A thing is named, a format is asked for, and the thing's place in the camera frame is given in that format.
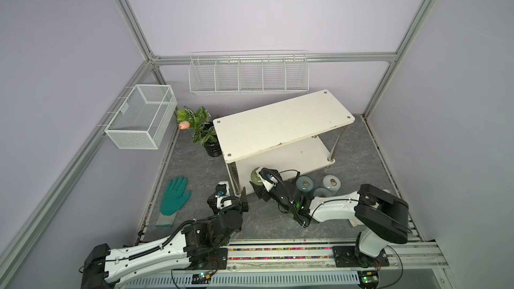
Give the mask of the beige work glove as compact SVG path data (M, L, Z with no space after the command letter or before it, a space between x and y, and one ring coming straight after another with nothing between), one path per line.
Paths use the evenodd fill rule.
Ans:
M362 226L363 223L358 219L350 219L349 223L352 225L352 227Z

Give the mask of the small blue tea canister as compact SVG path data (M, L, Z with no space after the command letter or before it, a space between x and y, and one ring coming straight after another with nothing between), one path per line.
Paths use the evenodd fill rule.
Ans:
M314 190L313 196L327 198L327 197L332 197L333 194L328 189L325 189L324 187L319 187L319 188L316 188L316 190Z

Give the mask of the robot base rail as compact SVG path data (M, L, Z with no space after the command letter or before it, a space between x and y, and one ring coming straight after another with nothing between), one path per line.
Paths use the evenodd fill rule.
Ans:
M113 288L458 288L434 242L390 244L375 262L351 262L353 245L335 239L234 241L194 263L176 249L149 257L107 258Z

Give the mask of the white two-tier shelf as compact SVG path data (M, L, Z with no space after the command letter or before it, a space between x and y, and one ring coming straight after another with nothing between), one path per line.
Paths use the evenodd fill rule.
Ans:
M236 194L252 193L255 168L280 171L283 179L297 171L311 173L335 162L335 148L321 135L343 132L355 117L328 90L313 92L214 121L222 155Z

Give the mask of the dark green tea canister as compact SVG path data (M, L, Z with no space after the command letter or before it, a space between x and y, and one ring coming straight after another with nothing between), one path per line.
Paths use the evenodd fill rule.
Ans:
M257 187L261 187L264 184L263 178L260 175L260 172L262 171L262 169L263 169L263 167L257 167L250 174L250 182Z

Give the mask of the green artificial plant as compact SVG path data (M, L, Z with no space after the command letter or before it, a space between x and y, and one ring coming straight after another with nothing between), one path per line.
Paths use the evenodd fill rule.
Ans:
M204 146L206 143L218 142L211 114L204 107L199 107L197 111L189 107L180 108L177 111L177 123L180 130L193 131L194 143Z

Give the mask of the glossy black vase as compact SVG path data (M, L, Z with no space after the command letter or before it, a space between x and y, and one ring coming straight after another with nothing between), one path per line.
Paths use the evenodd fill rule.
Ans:
M222 155L221 146L213 123L207 123L205 125L204 136L201 142L210 157L219 157Z

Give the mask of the large blue-grey tea canister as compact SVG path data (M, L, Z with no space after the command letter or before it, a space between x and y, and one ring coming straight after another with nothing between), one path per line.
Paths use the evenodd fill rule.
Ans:
M306 175L301 175L296 180L295 185L302 194L309 195L310 192L313 190L314 182L310 177Z

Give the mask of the white tea canister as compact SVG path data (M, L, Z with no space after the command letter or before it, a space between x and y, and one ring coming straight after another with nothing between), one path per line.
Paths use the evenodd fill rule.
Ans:
M335 195L341 188L341 181L334 175L326 175L323 178L322 185L325 189L330 191L332 195Z

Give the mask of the green rubber glove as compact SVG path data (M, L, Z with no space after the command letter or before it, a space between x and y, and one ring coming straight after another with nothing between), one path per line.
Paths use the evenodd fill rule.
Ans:
M184 176L175 177L168 183L161 199L157 227L171 227L174 224L178 211L191 196L187 184L188 179Z

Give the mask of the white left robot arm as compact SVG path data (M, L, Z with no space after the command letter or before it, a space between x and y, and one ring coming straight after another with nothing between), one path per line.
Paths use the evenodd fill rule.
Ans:
M221 247L242 229L243 213L249 210L246 191L219 201L222 207L204 219L187 220L171 235L133 247L96 246L82 266L81 288L120 288L132 280L160 271L206 267L216 260Z

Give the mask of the white mesh side basket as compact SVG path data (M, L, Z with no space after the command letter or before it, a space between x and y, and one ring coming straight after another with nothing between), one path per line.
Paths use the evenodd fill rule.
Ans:
M176 106L170 85L138 84L124 98L104 132L119 149L157 150Z

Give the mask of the aluminium frame of enclosure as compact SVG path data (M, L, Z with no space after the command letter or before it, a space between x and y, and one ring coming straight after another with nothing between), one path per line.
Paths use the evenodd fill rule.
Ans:
M156 56L393 52L422 0L128 0ZM114 0L1 0L1 252L144 57ZM78 288L101 243L132 242L163 150L104 142L12 281Z

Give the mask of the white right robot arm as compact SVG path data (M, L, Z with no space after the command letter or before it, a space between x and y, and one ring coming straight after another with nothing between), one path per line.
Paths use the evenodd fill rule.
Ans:
M354 246L333 248L337 267L388 266L385 247L408 242L409 205L403 199L370 184L362 184L347 195L309 197L296 188L300 177L297 173L286 182L279 171L258 167L251 173L250 183L259 199L274 200L281 213L303 228L336 219L363 223L366 229L359 233Z

